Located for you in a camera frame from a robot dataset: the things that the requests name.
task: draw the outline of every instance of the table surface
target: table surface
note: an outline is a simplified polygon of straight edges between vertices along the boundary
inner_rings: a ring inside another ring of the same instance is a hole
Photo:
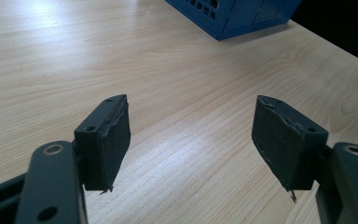
[[[358,144],[358,59],[296,23],[218,42],[162,0],[0,1],[0,183],[128,94],[131,146],[90,223],[319,223],[251,140],[255,99],[279,98]]]

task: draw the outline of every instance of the screw hole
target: screw hole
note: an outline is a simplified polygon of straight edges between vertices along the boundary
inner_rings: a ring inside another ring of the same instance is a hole
[[[356,147],[356,146],[345,146],[345,150],[347,150],[348,152],[350,152],[353,155],[358,156],[358,147]]]
[[[91,132],[91,131],[94,130],[94,129],[95,129],[95,127],[89,126],[89,127],[86,129],[86,131]]]
[[[63,145],[51,145],[43,149],[43,154],[51,156],[60,153],[63,150]]]
[[[57,207],[51,206],[39,213],[37,220],[39,221],[49,221],[54,218],[58,213]]]

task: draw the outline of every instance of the blue basket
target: blue basket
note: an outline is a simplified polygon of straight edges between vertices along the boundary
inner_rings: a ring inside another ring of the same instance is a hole
[[[166,0],[217,40],[287,23],[301,0]]]

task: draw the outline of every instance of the dark gray metal bracket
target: dark gray metal bracket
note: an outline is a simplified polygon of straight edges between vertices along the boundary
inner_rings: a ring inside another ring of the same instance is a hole
[[[84,190],[112,190],[130,145],[126,95],[102,101],[73,143],[38,148],[28,173],[0,184],[0,223],[87,223]]]
[[[311,189],[323,224],[358,223],[358,145],[326,145],[328,132],[283,101],[258,96],[252,138],[286,190]]]

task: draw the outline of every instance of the wood grain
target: wood grain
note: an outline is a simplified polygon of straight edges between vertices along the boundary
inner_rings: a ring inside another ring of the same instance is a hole
[[[126,93],[131,147],[90,223],[319,223],[258,155],[255,98],[358,144],[358,59],[296,23],[217,42],[161,0],[0,1],[0,182]]]

